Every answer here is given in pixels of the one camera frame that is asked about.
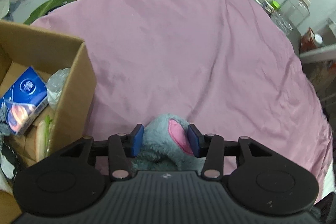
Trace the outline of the clear plastic bag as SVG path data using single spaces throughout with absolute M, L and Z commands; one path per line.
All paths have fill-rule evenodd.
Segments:
M 1 172 L 7 182 L 13 182 L 18 174 L 20 164 L 16 152 L 4 141 L 1 135 Z

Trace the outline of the pink bed sheet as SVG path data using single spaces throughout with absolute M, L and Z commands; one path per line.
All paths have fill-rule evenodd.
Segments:
M 332 129 L 289 39 L 254 0 L 77 0 L 34 26 L 84 40 L 97 140 L 175 114 L 249 136 L 335 190 Z

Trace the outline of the clear large water jug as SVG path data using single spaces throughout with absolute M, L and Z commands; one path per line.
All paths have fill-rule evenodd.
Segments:
M 284 34 L 290 35 L 309 17 L 310 5 L 311 0 L 284 0 L 270 18 Z

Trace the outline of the brown cardboard box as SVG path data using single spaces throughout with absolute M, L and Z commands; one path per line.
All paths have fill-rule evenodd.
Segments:
M 96 87 L 82 39 L 1 21 L 1 223 L 63 217 L 101 194 L 83 130 Z

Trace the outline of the red snack bag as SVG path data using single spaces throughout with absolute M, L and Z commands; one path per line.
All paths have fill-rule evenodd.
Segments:
M 307 32 L 302 36 L 300 41 L 300 49 L 301 53 L 315 50 L 320 48 L 323 45 L 323 38 L 320 34 L 315 34 L 314 31 L 309 28 Z

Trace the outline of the white side shelf unit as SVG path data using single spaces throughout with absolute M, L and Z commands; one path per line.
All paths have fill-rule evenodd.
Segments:
M 335 19 L 328 18 L 314 29 L 322 43 L 315 49 L 299 54 L 303 72 L 313 84 L 323 113 L 335 113 Z

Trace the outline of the plush hamburger toy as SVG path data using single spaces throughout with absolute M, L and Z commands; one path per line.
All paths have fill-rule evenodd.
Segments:
M 53 120 L 47 115 L 38 126 L 35 136 L 35 157 L 36 162 L 46 158 L 50 152 L 51 128 Z

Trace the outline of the green leaf cartoon mat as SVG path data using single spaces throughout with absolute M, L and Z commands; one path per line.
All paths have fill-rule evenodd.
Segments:
M 74 2 L 74 0 L 48 0 L 37 7 L 23 23 L 30 25 L 38 18 L 43 17 L 49 14 L 51 11 L 54 11 L 55 9 L 58 9 L 59 7 L 62 7 L 71 2 Z

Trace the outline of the grey pink plush toy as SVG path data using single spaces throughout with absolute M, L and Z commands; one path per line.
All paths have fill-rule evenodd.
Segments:
M 190 123 L 173 114 L 162 114 L 144 128 L 141 151 L 131 161 L 133 170 L 200 173 L 205 160 L 196 158 L 186 132 Z

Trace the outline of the white crumpled plastic wrap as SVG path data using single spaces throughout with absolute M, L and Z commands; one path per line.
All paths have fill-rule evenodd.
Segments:
M 50 107 L 56 110 L 65 82 L 70 73 L 70 68 L 64 68 L 54 73 L 46 83 L 47 100 Z

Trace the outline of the grey knitted cloth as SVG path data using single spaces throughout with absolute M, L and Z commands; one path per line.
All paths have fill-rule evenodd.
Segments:
M 0 111 L 0 132 L 2 136 L 10 136 L 11 135 L 11 129 L 6 121 L 6 114 L 7 114 L 7 107 L 6 105 L 1 106 Z

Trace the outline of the blue tissue pack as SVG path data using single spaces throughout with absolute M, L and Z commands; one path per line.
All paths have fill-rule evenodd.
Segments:
M 11 135 L 23 135 L 48 105 L 46 83 L 28 67 L 1 97 L 2 105 Z

